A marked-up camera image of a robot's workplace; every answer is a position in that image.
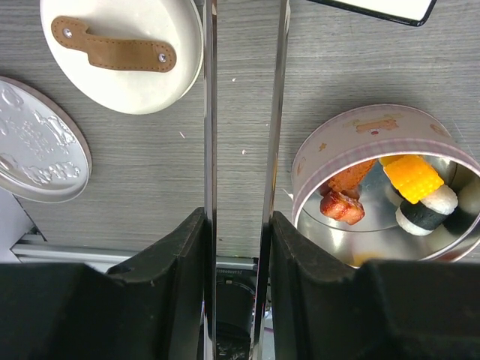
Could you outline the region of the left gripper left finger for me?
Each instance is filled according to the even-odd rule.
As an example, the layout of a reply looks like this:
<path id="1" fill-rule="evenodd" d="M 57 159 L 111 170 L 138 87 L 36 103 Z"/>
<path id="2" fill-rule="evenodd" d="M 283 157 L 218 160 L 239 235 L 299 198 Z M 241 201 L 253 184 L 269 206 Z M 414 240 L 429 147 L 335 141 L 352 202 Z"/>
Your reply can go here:
<path id="1" fill-rule="evenodd" d="M 3 359 L 195 359 L 205 214 L 101 273 L 82 263 L 1 266 Z"/>

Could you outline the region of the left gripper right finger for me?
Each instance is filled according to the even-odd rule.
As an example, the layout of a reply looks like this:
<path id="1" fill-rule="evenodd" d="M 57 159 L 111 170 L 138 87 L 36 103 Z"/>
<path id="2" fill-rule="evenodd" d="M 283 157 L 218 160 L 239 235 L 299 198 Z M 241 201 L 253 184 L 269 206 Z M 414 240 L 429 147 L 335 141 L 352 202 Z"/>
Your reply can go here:
<path id="1" fill-rule="evenodd" d="M 372 260 L 354 269 L 272 218 L 277 359 L 477 359 L 479 267 Z"/>

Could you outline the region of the food pieces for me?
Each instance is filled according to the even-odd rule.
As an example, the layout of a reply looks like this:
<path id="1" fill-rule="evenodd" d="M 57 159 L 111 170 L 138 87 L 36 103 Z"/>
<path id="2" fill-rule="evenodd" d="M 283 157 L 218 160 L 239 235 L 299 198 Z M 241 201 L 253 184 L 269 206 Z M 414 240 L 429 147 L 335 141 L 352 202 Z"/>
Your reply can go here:
<path id="1" fill-rule="evenodd" d="M 412 236 L 468 227 L 479 216 L 479 180 L 447 184 L 424 156 L 374 158 L 333 175 L 319 189 L 319 213 L 375 230 L 395 225 Z"/>

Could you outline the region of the pink metal bowl container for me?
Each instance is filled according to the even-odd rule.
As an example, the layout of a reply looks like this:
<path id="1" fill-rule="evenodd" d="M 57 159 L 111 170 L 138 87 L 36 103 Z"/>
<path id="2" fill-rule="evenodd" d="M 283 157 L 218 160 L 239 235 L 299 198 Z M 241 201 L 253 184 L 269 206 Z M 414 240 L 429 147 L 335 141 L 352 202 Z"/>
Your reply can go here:
<path id="1" fill-rule="evenodd" d="M 292 164 L 292 222 L 306 238 L 352 267 L 369 259 L 464 258 L 479 245 L 479 215 L 469 226 L 413 236 L 392 225 L 384 229 L 347 226 L 319 212 L 319 187 L 352 165 L 393 155 L 422 155 L 448 185 L 479 180 L 479 163 L 428 113 L 409 106 L 377 104 L 344 112 L 319 126 L 300 146 Z"/>

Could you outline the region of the metal tongs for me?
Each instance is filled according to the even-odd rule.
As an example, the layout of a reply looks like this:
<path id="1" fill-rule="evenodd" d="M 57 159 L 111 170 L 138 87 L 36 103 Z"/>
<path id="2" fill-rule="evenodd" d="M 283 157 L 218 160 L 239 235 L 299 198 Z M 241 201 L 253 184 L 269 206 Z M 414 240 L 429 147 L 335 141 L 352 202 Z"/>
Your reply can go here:
<path id="1" fill-rule="evenodd" d="M 217 263 L 217 140 L 218 140 L 218 3 L 205 1 L 202 16 L 203 78 L 204 78 L 204 210 L 205 225 L 205 283 L 204 283 L 204 359 L 218 359 L 216 263 Z M 284 84 L 287 45 L 290 30 L 290 3 L 280 2 L 277 31 L 277 52 L 271 102 L 268 137 L 268 159 L 265 193 L 262 207 L 262 230 L 256 274 L 256 293 L 253 326 L 250 334 L 249 359 L 263 357 L 264 316 L 267 305 L 269 261 L 273 237 L 273 213 L 278 172 L 281 120 L 284 103 Z"/>

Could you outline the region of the flat metal inner lid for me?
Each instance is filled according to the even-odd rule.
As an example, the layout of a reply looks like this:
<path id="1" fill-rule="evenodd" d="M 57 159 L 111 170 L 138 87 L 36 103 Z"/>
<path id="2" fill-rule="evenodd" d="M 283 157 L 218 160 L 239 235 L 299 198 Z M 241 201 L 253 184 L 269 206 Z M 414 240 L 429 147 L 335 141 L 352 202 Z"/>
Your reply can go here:
<path id="1" fill-rule="evenodd" d="M 77 198 L 92 174 L 89 145 L 47 96 L 1 78 L 1 188 L 39 203 Z"/>

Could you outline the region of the white square plate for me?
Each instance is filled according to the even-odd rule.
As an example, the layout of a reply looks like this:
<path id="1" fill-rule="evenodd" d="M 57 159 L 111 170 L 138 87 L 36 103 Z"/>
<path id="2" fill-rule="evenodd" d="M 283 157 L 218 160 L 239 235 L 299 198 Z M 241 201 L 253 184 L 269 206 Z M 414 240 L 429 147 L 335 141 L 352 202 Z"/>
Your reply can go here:
<path id="1" fill-rule="evenodd" d="M 423 26 L 436 0 L 311 0 L 317 4 L 387 20 L 406 26 Z"/>

